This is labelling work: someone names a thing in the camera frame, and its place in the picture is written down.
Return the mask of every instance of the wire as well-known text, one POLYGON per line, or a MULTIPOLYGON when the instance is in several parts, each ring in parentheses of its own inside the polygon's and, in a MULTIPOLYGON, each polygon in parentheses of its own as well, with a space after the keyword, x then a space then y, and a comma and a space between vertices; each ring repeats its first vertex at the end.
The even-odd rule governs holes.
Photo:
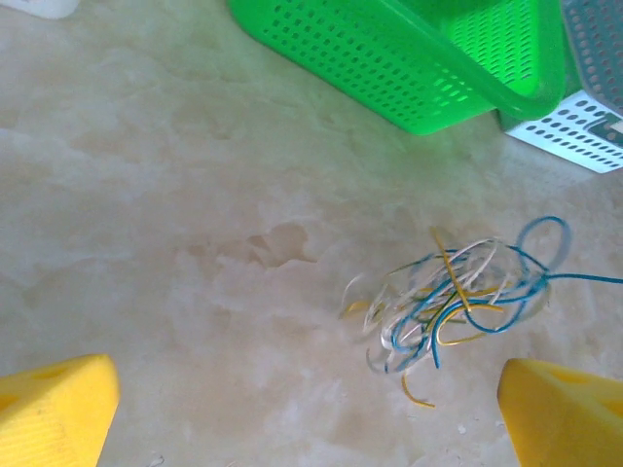
POLYGON ((483 238, 457 249, 446 248, 437 231, 431 234, 439 249, 419 260, 392 270, 384 277, 381 291, 373 300, 357 300, 345 305, 348 291, 361 279, 357 276, 343 295, 341 317, 366 310, 363 333, 378 329, 383 350, 375 361, 366 351, 366 362, 375 373, 402 374, 407 397, 425 407, 434 407, 415 399, 406 383, 407 371, 423 357, 432 354, 436 368, 441 368, 439 346, 451 346, 481 339, 488 334, 508 331, 519 322, 534 316, 545 304, 550 282, 577 279, 623 284, 623 278, 582 273, 554 273, 568 256, 571 229, 556 216, 544 216, 527 223, 514 244, 497 238, 483 238), (534 229, 554 224, 560 229, 560 242, 553 259, 544 264, 526 252, 526 242, 534 229), (402 288, 401 275, 406 277, 402 288), (479 323, 474 311, 502 316, 503 324, 490 327, 479 323), (449 324, 471 327, 476 333, 444 341, 440 334, 449 324))

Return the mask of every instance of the marble floor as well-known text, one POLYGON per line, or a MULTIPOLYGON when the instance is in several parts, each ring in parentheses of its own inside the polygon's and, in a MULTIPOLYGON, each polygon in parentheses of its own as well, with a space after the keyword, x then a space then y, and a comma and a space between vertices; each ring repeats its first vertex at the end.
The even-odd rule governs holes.
POLYGON ((101 467, 512 466, 508 358, 623 378, 616 286, 559 281, 531 321, 422 362, 434 411, 337 319, 350 279, 433 250, 430 226, 513 239, 556 214, 563 270, 623 275, 621 171, 494 115, 407 134, 254 43, 225 0, 0 9, 0 54, 0 374, 109 353, 101 467))

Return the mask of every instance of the green plastic basket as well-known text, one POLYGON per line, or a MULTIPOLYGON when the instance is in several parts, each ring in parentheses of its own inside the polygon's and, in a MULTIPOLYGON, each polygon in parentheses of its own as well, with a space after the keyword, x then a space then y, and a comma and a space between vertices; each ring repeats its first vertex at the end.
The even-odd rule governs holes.
POLYGON ((229 0, 259 42, 413 133, 565 92, 559 0, 229 0))

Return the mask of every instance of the beige floor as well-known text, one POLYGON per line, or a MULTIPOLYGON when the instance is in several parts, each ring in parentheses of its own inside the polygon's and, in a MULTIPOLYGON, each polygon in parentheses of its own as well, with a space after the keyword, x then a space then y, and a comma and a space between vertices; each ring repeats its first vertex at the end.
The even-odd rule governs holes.
MULTIPOLYGON (((511 332, 422 362, 412 406, 342 291, 459 239, 568 219, 564 270, 623 275, 622 173, 500 134, 388 124, 232 22, 224 0, 0 10, 0 374, 88 352, 123 400, 100 466, 515 465, 511 357, 623 377, 621 289, 559 282, 511 332)), ((555 239, 544 239, 547 251, 555 239)))

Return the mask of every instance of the floor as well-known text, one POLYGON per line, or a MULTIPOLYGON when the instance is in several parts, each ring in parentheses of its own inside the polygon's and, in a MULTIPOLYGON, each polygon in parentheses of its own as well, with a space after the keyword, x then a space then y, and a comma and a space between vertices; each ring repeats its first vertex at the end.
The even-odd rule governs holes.
POLYGON ((623 275, 621 171, 494 115, 407 134, 254 43, 225 0, 1 9, 0 54, 0 374, 109 353, 123 398, 100 467, 512 466, 508 358, 623 378, 612 285, 559 281, 531 321, 421 362, 410 385, 436 410, 338 320, 348 282, 432 251, 430 226, 513 239, 556 214, 563 270, 623 275))

